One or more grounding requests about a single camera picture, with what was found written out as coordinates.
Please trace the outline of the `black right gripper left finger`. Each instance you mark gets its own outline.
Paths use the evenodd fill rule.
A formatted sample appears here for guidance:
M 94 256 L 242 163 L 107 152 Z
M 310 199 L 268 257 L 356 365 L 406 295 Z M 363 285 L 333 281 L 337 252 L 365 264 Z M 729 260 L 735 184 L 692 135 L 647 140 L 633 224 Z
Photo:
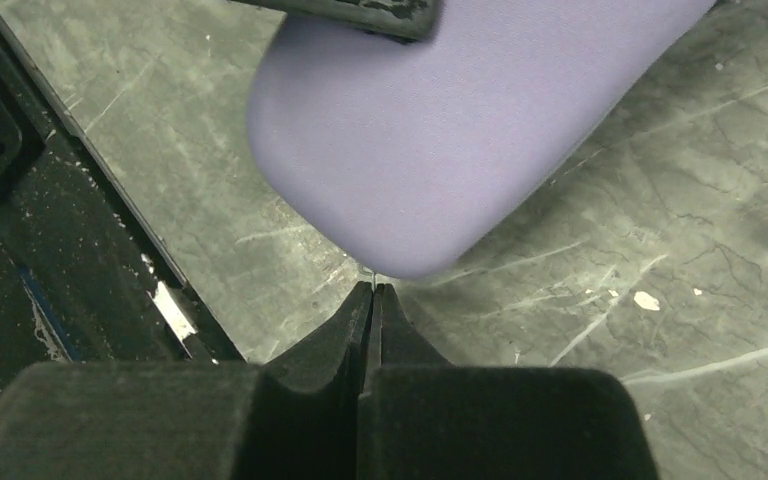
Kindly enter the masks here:
M 267 364 L 40 363 L 0 397 L 0 479 L 352 479 L 373 289 Z

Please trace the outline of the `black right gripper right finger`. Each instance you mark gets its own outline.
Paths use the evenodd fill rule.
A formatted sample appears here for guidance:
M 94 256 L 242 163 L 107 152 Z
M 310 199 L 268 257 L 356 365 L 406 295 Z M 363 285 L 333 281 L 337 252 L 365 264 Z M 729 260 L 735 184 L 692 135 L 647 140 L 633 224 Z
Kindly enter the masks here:
M 361 479 L 654 479 L 628 391 L 586 368 L 457 366 L 372 297 L 358 399 Z

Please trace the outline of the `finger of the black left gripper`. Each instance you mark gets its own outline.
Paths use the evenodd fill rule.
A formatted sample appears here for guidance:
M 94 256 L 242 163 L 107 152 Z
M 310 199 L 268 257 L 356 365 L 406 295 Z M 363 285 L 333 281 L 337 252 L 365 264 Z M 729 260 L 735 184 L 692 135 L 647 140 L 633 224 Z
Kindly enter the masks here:
M 239 0 L 239 3 L 288 15 L 336 21 L 405 41 L 428 38 L 442 6 L 438 0 Z

